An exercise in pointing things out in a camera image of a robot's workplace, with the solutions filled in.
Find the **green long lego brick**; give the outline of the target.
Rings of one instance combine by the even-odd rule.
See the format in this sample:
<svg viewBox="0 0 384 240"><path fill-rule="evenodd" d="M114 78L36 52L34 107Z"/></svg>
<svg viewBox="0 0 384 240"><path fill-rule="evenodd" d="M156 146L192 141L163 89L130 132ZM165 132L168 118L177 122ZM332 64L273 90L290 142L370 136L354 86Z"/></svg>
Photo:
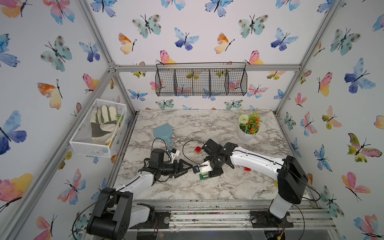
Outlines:
<svg viewBox="0 0 384 240"><path fill-rule="evenodd" d="M209 176L199 175L199 177L200 177L200 180L201 180L201 181L210 179Z"/></svg>

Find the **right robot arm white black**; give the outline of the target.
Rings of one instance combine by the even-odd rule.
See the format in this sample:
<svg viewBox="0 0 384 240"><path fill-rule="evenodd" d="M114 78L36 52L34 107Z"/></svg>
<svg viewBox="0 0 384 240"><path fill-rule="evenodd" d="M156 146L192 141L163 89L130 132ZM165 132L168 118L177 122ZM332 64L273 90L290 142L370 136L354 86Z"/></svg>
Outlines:
<svg viewBox="0 0 384 240"><path fill-rule="evenodd" d="M232 169L235 166L249 168L276 181L278 193L269 207L270 216L282 220L293 205L301 203L308 177L295 157L268 157L229 142L221 146L212 139L203 144L202 150L208 156L200 173L207 172L210 178L222 175L222 166L226 164Z"/></svg>

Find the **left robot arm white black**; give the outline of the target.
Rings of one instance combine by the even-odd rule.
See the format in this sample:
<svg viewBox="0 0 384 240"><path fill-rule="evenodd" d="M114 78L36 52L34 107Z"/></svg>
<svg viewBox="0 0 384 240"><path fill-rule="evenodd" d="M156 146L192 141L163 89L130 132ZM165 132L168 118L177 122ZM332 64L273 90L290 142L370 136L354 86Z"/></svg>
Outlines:
<svg viewBox="0 0 384 240"><path fill-rule="evenodd" d="M178 178L193 165L180 159L166 162L165 150L154 149L144 159L144 167L119 189L104 188L92 211L86 232L105 240L122 240L128 229L157 228L155 207L148 204L133 204L144 190L152 187L160 177Z"/></svg>

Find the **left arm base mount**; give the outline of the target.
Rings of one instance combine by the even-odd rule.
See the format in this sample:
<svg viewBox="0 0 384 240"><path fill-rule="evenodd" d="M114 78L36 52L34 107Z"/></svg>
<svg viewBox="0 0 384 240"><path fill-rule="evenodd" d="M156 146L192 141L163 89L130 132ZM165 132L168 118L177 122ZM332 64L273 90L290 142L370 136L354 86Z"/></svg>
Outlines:
<svg viewBox="0 0 384 240"><path fill-rule="evenodd" d="M132 207L129 229L168 229L170 221L170 212L158 211L154 206L140 203Z"/></svg>

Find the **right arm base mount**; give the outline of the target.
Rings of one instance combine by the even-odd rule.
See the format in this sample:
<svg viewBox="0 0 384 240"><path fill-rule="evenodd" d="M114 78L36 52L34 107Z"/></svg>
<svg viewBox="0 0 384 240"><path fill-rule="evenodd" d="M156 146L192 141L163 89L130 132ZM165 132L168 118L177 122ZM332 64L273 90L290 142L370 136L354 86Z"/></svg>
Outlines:
<svg viewBox="0 0 384 240"><path fill-rule="evenodd" d="M280 219L269 211L251 211L250 222L253 228L293 228L293 218L289 212Z"/></svg>

